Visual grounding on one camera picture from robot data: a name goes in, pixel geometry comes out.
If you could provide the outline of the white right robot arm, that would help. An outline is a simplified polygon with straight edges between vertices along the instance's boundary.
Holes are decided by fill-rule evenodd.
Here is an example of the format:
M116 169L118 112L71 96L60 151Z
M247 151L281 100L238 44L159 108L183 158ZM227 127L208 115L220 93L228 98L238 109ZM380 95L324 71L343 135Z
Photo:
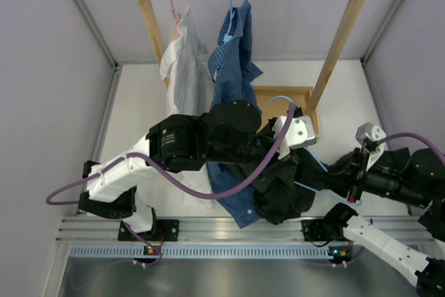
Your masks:
M440 151L386 151L370 170L363 172L363 164L363 154L355 150L331 166L323 178L392 202L406 200L409 205L427 208L418 222L434 238L444 240L444 155ZM444 260L403 245L367 221L350 203L337 203L321 225L328 241L358 243L400 273L418 295L444 295Z

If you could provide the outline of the dark pinstriped shirt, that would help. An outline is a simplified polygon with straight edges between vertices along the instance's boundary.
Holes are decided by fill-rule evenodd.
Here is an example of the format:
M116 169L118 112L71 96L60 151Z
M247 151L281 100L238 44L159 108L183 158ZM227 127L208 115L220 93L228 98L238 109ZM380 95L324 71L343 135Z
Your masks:
M298 158L295 153L279 160L278 153L273 150L270 161L252 182L255 210L269 223L278 225L298 218L311 209L317 192L294 184L297 168ZM347 177L346 174L345 177L335 177L334 180L344 182Z

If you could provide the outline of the light blue wire hanger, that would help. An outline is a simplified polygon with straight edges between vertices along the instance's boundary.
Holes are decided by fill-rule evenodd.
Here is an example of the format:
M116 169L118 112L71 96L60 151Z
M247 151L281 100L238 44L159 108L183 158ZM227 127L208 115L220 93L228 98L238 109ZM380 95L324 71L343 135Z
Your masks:
M273 131L276 134L273 149L277 151L286 135L293 118L304 116L301 109L296 106L294 101L285 95L278 95L272 98L267 104L273 103L276 99L286 99L289 101L289 111L286 117L280 116L273 125ZM307 190L319 193L326 193L336 198L339 202L350 206L360 206L362 201L351 203L347 200L348 181L335 181L335 177L346 176L348 160L351 152L342 156L332 165L324 164L310 149L309 146L291 150L290 154L295 153L298 158L298 168L294 184Z

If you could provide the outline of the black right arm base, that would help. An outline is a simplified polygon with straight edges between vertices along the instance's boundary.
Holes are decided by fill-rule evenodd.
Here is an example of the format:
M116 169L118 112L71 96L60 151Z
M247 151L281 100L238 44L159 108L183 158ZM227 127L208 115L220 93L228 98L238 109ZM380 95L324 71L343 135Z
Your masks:
M342 232L345 220L314 219L301 222L305 241L349 241Z

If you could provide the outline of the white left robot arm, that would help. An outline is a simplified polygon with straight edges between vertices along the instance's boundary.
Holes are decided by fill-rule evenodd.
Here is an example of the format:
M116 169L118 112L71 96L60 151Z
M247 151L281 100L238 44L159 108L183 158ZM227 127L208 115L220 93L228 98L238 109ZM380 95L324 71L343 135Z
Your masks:
M150 128L133 147L85 174L79 209L121 219L143 241L155 237L153 208L140 183L159 175L199 200L217 200L240 227L260 218L253 181L277 154L296 107L261 129L259 109L244 100L216 104L202 115L173 114Z

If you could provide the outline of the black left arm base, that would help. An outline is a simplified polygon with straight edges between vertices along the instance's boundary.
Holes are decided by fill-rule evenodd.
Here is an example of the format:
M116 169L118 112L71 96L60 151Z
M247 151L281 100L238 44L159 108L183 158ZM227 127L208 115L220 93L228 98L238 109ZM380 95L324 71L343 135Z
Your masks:
M148 232L138 232L146 241L175 242L179 234L179 221L175 219L157 219L153 228ZM120 222L118 241L137 241L137 238Z

